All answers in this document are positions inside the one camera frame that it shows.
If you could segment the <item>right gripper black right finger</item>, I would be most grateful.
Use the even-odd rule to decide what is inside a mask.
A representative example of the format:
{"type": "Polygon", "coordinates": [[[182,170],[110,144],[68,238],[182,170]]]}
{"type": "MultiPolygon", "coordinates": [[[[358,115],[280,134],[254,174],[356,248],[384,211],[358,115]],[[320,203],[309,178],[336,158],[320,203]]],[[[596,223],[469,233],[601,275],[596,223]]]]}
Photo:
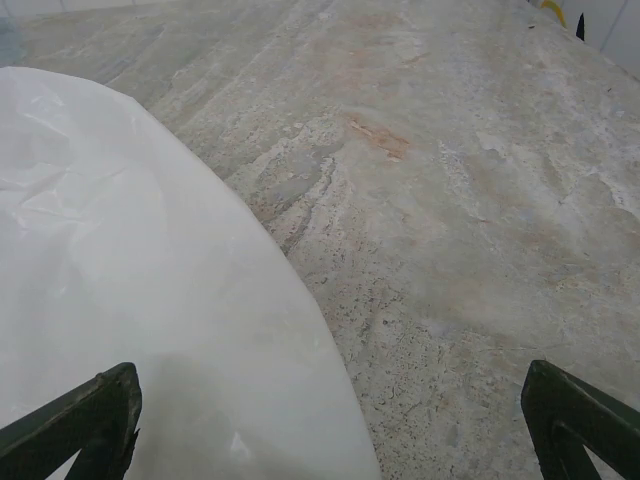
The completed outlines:
{"type": "Polygon", "coordinates": [[[639,477],[639,412],[545,360],[531,362],[521,407],[545,479],[598,479],[592,451],[639,477]]]}

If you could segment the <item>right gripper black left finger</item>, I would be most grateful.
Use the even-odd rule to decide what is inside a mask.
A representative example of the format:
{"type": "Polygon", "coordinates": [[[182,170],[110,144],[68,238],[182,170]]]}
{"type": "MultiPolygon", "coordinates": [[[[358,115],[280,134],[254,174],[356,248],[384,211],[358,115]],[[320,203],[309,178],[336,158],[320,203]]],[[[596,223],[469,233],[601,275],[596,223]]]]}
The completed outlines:
{"type": "Polygon", "coordinates": [[[141,410],[133,363],[101,372],[1,429],[1,477],[47,479],[73,457],[68,479],[122,479],[141,410]]]}

